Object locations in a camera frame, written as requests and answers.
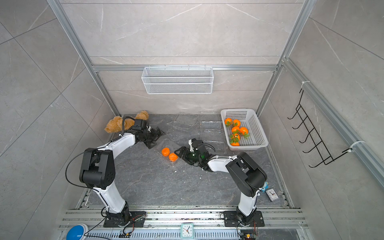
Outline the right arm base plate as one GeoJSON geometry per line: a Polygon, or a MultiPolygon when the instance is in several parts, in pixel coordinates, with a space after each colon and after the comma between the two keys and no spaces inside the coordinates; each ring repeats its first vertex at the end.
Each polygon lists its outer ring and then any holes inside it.
{"type": "Polygon", "coordinates": [[[221,213],[221,218],[224,220],[225,227],[255,226],[264,227],[264,217],[262,212],[254,211],[249,216],[245,216],[238,211],[224,211],[221,213]]]}

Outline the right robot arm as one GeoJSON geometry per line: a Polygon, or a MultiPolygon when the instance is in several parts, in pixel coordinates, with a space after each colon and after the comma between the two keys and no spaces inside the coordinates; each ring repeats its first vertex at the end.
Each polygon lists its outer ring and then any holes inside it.
{"type": "Polygon", "coordinates": [[[216,150],[202,140],[191,139],[188,147],[181,147],[174,154],[190,166],[200,167],[207,172],[230,174],[241,191],[237,216],[243,223],[249,221],[257,212],[258,196],[268,189],[266,172],[245,152],[224,157],[211,154],[208,148],[216,150]]]}

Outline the leafy twin oranges container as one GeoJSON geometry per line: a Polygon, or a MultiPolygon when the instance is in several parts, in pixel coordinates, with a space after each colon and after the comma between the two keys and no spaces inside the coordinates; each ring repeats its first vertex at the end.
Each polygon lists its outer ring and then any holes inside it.
{"type": "Polygon", "coordinates": [[[246,139],[249,137],[249,130],[246,127],[233,127],[232,133],[237,133],[246,139]]]}
{"type": "Polygon", "coordinates": [[[232,120],[231,118],[225,119],[225,126],[226,127],[240,127],[241,126],[241,121],[239,120],[232,120]]]}

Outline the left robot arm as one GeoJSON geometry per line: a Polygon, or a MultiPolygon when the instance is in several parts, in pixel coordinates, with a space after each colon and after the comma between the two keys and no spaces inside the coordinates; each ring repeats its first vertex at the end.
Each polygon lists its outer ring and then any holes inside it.
{"type": "Polygon", "coordinates": [[[160,128],[152,128],[146,119],[130,116],[116,117],[107,130],[118,133],[118,137],[97,148],[88,148],[83,156],[79,180],[102,200],[106,208],[106,219],[127,222],[131,218],[129,205],[120,195],[116,184],[115,158],[137,143],[144,143],[148,149],[165,134],[160,128]]]}

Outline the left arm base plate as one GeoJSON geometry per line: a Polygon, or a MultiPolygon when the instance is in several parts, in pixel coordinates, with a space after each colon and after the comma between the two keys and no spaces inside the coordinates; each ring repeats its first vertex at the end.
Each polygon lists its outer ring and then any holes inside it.
{"type": "Polygon", "coordinates": [[[106,219],[104,221],[104,228],[123,228],[123,227],[143,227],[147,212],[122,212],[112,214],[106,212],[106,219]]]}

